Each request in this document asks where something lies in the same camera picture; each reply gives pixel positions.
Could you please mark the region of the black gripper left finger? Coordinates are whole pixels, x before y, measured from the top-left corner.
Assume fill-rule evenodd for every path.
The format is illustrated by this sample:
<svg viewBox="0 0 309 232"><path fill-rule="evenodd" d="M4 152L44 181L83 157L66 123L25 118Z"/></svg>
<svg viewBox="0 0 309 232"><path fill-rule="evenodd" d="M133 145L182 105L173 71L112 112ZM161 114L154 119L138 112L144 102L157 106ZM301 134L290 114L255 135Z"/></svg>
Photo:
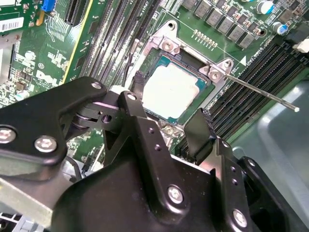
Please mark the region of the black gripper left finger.
<svg viewBox="0 0 309 232"><path fill-rule="evenodd" d="M183 218L190 203L157 124L139 97L108 91L91 77L6 106L0 111L0 175L47 181L60 170L67 141L88 129L106 132L107 162L134 156L147 203L158 218Z"/></svg>

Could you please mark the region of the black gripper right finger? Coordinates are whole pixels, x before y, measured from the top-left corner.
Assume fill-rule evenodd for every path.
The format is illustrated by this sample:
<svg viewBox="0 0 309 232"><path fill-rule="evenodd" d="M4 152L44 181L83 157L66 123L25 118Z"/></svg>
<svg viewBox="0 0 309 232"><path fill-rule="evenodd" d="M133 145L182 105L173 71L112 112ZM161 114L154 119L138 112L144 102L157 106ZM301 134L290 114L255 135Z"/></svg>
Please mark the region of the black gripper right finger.
<svg viewBox="0 0 309 232"><path fill-rule="evenodd" d="M228 232L290 232L290 206L264 171L249 157L236 158L219 138L210 115L197 109L184 127L189 156L215 181L212 209Z"/></svg>

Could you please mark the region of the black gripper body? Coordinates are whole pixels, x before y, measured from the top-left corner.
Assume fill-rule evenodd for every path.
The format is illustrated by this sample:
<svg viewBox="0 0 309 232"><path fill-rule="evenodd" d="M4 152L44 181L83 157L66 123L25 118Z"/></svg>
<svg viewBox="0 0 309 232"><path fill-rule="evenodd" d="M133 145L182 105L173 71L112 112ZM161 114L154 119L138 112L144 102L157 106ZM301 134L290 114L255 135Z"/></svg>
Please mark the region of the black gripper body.
<svg viewBox="0 0 309 232"><path fill-rule="evenodd" d="M54 232L222 232L213 210L214 177L185 161L173 163L190 210L182 221L163 223L151 211L133 158L119 161L69 187L58 200Z"/></svg>

